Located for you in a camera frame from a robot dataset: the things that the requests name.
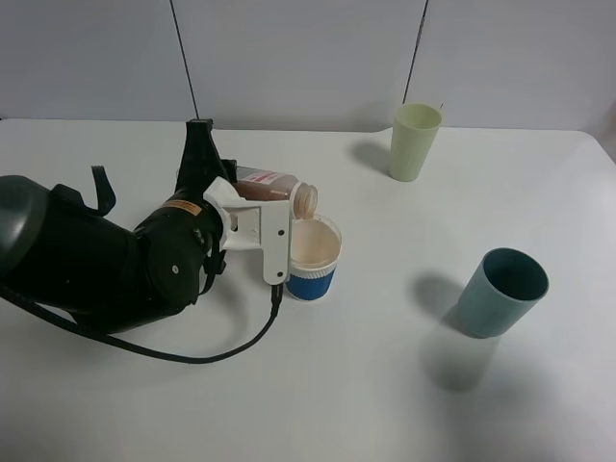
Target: table surface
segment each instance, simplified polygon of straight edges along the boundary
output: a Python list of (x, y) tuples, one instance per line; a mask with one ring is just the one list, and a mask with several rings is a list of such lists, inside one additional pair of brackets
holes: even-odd
[[(215, 131), (222, 157), (296, 174), (344, 239), (330, 293), (285, 297), (253, 349), (170, 364), (2, 302), (0, 451), (11, 461), (607, 461), (616, 452), (616, 166), (580, 132), (440, 131), (419, 179), (385, 173), (391, 131)], [(95, 204), (104, 165), (131, 228), (172, 193), (182, 123), (0, 122), (0, 172)], [(482, 255), (521, 249), (548, 295), (500, 339), (443, 317)], [(269, 315), (260, 255), (228, 256), (183, 314), (121, 334), (193, 355)]]

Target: light green cup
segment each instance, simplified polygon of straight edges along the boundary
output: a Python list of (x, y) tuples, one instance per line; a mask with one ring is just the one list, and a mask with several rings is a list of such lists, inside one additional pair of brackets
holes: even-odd
[(394, 179), (413, 181), (418, 177), (442, 121), (438, 110), (422, 103), (404, 104), (396, 111), (389, 166)]

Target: cup rim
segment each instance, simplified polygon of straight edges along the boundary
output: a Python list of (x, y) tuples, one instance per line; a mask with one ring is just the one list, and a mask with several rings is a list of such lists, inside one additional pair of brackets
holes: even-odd
[[(331, 220), (328, 217), (324, 217), (323, 215), (314, 215), (312, 219), (320, 221), (321, 223), (323, 223), (325, 226), (327, 226), (329, 229), (331, 229), (334, 232), (334, 234), (338, 238), (338, 252), (336, 253), (335, 256), (326, 258), (325, 260), (322, 260), (317, 263), (301, 263), (298, 260), (294, 260), (294, 258), (291, 256), (291, 253), (290, 253), (289, 260), (291, 261), (291, 266), (294, 268), (297, 268), (298, 270), (313, 270), (313, 271), (325, 270), (327, 267), (331, 265), (335, 265), (338, 262), (338, 259), (340, 258), (340, 254), (343, 249), (343, 235), (333, 220)], [(309, 221), (309, 220), (298, 219), (295, 221)]]
[[(530, 260), (545, 276), (546, 278), (546, 287), (544, 289), (544, 291), (537, 296), (536, 298), (532, 298), (530, 300), (524, 300), (521, 298), (516, 298), (515, 296), (511, 296), (511, 295), (507, 295), (506, 293), (504, 293), (503, 291), (500, 291), (497, 287), (495, 287), (494, 284), (492, 284), (492, 281), (490, 280), (490, 278), (488, 277), (488, 275), (485, 273), (485, 261), (486, 259), (493, 254), (494, 252), (498, 252), (500, 250), (509, 250), (512, 252), (516, 252), (519, 255), (522, 255), (523, 257), (527, 258), (528, 260)], [(488, 286), (494, 290), (497, 294), (503, 296), (504, 298), (511, 300), (511, 301), (515, 301), (518, 303), (536, 303), (537, 301), (541, 300), (544, 296), (546, 296), (546, 294), (548, 293), (548, 289), (550, 288), (550, 279), (548, 277), (548, 274), (546, 273), (546, 271), (543, 269), (543, 267), (539, 264), (539, 262), (537, 262), (534, 258), (532, 258), (530, 255), (524, 253), (521, 250), (515, 249), (515, 248), (511, 248), (511, 247), (498, 247), (498, 248), (493, 248), (492, 250), (490, 250), (488, 253), (486, 253), (483, 256), (483, 259), (481, 259), (481, 275), (484, 277), (485, 281), (488, 283)]]
[[(431, 127), (417, 127), (408, 123), (403, 123), (400, 120), (400, 116), (402, 114), (402, 111), (407, 110), (411, 107), (416, 107), (416, 108), (423, 108), (423, 109), (428, 109), (429, 111), (436, 113), (436, 115), (439, 117), (439, 123), (431, 126)], [(396, 115), (395, 115), (395, 119), (396, 122), (399, 123), (400, 125), (402, 125), (404, 128), (410, 128), (413, 130), (434, 130), (435, 128), (438, 128), (441, 126), (441, 124), (443, 123), (443, 115), (441, 114), (441, 111), (439, 111), (438, 109), (434, 108), (433, 106), (430, 106), (429, 104), (425, 104), (425, 103), (405, 103), (403, 105), (401, 105), (397, 110), (396, 110)]]

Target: orange label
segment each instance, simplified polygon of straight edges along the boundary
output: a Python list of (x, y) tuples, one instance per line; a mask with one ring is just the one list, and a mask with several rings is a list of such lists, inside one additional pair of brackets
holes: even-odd
[(175, 209), (186, 210), (194, 216), (197, 216), (201, 213), (201, 207), (196, 204), (193, 204), (192, 202), (189, 202), (188, 200), (168, 200), (163, 205), (161, 205), (160, 208), (163, 209), (165, 207), (173, 207)]

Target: bottle label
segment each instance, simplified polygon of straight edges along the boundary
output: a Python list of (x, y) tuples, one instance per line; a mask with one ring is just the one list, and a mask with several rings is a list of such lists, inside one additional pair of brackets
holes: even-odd
[(278, 178), (285, 176), (285, 173), (276, 171), (254, 170), (252, 168), (238, 167), (238, 180), (259, 183), (260, 185), (270, 185)]

